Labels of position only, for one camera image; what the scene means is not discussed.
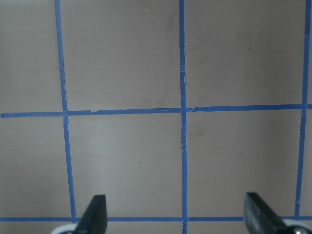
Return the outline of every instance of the gray floor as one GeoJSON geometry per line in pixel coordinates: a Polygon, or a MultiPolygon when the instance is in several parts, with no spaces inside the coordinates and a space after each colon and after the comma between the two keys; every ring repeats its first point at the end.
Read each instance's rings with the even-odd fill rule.
{"type": "MultiPolygon", "coordinates": [[[[179,1],[60,0],[60,9],[68,111],[82,111],[68,117],[77,217],[102,193],[109,217],[182,217],[179,1]],[[141,108],[169,113],[96,113],[141,108]]],[[[0,0],[0,22],[0,233],[49,233],[73,215],[55,2],[0,0]]],[[[301,107],[267,110],[302,102],[304,34],[304,0],[185,1],[187,107],[265,109],[188,111],[188,217],[241,218],[246,191],[281,216],[296,203],[312,216],[312,112],[296,201],[301,107]]],[[[107,233],[182,226],[109,222],[107,233]]],[[[188,234],[215,232],[247,233],[239,221],[188,222],[188,234]]]]}

